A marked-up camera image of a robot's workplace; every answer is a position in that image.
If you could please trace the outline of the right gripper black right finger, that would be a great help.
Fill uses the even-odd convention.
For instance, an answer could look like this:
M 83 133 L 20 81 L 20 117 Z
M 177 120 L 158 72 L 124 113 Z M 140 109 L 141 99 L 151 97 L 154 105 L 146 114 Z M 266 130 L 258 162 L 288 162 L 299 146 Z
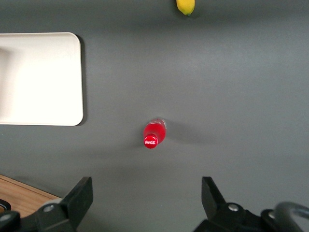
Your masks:
M 260 217 L 236 203 L 223 198 L 211 177 L 202 178 L 201 201 L 207 219 L 202 221 L 196 232 L 261 232 Z

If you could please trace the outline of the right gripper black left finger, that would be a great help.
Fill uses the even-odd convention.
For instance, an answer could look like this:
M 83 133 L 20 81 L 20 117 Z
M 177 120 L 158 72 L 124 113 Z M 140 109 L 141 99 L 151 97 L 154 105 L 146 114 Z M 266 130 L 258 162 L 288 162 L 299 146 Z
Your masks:
M 93 202 L 91 177 L 83 177 L 58 203 L 46 203 L 20 221 L 22 232 L 75 232 Z

